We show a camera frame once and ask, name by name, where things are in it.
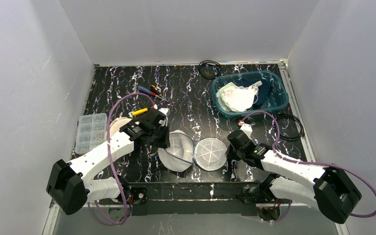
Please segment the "white mesh bag blue trim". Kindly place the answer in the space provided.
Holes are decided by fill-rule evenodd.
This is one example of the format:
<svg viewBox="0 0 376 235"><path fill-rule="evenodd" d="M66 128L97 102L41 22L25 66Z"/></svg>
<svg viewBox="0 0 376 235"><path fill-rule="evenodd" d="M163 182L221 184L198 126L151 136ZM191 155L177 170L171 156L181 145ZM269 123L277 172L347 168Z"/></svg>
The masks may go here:
<svg viewBox="0 0 376 235"><path fill-rule="evenodd" d="M216 171L227 161L227 146L218 139L206 138L195 143L185 132L176 130L169 133L169 141L168 148L158 149L158 156L170 171L183 172L192 165Z"/></svg>

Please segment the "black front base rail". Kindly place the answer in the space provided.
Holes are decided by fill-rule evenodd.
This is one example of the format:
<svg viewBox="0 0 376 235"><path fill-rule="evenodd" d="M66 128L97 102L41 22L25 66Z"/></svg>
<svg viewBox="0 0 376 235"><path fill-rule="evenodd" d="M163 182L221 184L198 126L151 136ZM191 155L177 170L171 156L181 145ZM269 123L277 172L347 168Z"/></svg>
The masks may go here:
<svg viewBox="0 0 376 235"><path fill-rule="evenodd" d="M264 210L277 218L287 199L274 199L255 182L129 183L124 195L134 216L154 214L240 214Z"/></svg>

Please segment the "blue handled screwdriver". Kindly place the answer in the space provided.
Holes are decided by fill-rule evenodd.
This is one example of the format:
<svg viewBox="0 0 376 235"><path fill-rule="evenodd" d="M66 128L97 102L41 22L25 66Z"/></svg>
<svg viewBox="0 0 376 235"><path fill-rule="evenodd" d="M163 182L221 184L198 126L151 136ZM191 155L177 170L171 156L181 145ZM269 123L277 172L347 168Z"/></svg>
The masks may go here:
<svg viewBox="0 0 376 235"><path fill-rule="evenodd" d="M146 94L146 95L150 95L150 96L152 96L152 97L156 97L155 94L152 93L152 92L150 91L149 88L145 88L145 87L139 85L139 86L137 86L137 90L138 90L140 93L143 93L143 94Z"/></svg>

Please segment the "dark blue bra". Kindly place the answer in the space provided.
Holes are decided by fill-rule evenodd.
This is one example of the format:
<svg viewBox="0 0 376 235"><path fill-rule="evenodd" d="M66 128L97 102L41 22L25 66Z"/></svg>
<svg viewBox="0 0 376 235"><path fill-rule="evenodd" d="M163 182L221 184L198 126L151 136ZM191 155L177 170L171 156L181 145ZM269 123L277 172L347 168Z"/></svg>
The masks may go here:
<svg viewBox="0 0 376 235"><path fill-rule="evenodd" d="M268 99L269 93L271 92L271 83L264 79L250 81L241 80L239 82L239 86L253 88L257 91L256 95L254 96L252 107L262 105Z"/></svg>

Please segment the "yellow handled screwdriver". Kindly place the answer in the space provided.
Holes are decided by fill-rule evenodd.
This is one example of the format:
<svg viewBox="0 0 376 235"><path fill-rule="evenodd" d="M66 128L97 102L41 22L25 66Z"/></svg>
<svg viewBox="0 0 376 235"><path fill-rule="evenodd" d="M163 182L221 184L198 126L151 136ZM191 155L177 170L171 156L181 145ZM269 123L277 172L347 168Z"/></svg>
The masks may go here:
<svg viewBox="0 0 376 235"><path fill-rule="evenodd" d="M141 115L141 114L143 114L143 113L146 113L146 112L148 112L149 111L149 108L142 108L142 109L138 109L138 110L135 110L135 111L131 111L130 113L129 113L129 117L130 118L134 118L134 117L136 117L136 116L138 116L138 115Z"/></svg>

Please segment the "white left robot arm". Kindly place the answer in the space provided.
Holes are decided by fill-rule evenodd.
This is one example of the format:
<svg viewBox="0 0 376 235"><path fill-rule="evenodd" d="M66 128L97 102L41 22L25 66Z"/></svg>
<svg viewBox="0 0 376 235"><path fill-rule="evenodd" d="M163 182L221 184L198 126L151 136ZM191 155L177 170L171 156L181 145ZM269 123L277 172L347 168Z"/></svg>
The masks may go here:
<svg viewBox="0 0 376 235"><path fill-rule="evenodd" d="M98 172L111 162L132 153L140 146L169 147L168 108L149 109L121 126L105 142L81 157L52 166L46 191L67 215L79 211L86 203L118 198L123 187L110 177L95 180Z"/></svg>

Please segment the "white bra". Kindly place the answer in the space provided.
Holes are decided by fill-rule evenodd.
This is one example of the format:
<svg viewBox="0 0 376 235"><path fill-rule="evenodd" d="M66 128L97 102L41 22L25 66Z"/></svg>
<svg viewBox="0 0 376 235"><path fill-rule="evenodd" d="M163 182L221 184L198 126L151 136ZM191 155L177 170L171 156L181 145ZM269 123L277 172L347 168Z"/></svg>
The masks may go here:
<svg viewBox="0 0 376 235"><path fill-rule="evenodd" d="M227 112L245 112L252 108L256 90L238 86L233 82L220 88L216 93L218 104Z"/></svg>

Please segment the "black orange handled screwdriver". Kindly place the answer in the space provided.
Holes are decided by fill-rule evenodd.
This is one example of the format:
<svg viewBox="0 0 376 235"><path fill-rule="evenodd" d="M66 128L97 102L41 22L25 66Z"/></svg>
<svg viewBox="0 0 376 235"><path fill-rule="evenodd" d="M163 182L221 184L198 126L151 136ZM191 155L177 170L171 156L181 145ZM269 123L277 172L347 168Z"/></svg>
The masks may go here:
<svg viewBox="0 0 376 235"><path fill-rule="evenodd" d="M150 91L155 94L156 97L159 97L161 100L167 102L166 98L161 94L159 89L155 85L150 85Z"/></svg>

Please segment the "clear plastic screw box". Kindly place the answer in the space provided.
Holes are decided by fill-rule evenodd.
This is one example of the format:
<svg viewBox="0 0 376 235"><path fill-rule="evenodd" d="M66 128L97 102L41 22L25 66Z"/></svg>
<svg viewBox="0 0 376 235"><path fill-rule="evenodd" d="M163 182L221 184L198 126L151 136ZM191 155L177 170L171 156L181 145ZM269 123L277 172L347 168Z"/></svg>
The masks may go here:
<svg viewBox="0 0 376 235"><path fill-rule="evenodd" d="M78 120L74 152L84 155L105 141L107 115L83 115Z"/></svg>

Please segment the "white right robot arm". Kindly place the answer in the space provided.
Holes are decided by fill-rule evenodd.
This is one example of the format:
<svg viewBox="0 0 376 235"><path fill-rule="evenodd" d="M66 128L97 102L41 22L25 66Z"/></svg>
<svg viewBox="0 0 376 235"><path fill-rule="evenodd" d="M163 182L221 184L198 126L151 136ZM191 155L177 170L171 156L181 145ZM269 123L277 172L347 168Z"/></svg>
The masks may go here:
<svg viewBox="0 0 376 235"><path fill-rule="evenodd" d="M256 145L242 130L231 132L227 158L270 172L259 186L266 198L289 199L318 209L329 220L343 224L362 198L342 169L296 162L266 144Z"/></svg>

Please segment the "white mesh bag tan trim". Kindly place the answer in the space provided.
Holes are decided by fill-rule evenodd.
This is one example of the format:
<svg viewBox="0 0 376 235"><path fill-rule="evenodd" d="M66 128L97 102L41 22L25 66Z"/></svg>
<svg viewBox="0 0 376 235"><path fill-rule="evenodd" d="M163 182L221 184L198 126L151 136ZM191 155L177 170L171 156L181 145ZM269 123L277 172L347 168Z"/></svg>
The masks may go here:
<svg viewBox="0 0 376 235"><path fill-rule="evenodd" d="M120 128L130 122L132 119L128 117L118 117L112 121L106 130L110 131L110 137L112 137Z"/></svg>

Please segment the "teal plastic bin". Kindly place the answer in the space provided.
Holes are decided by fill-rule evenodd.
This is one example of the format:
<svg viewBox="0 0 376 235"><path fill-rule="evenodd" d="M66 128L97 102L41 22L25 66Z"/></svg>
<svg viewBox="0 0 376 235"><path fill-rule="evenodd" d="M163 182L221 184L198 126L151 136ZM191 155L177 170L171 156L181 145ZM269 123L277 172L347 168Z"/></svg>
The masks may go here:
<svg viewBox="0 0 376 235"><path fill-rule="evenodd" d="M219 76L211 83L211 97L226 118L241 118L259 110L273 113L289 104L282 79L266 70Z"/></svg>

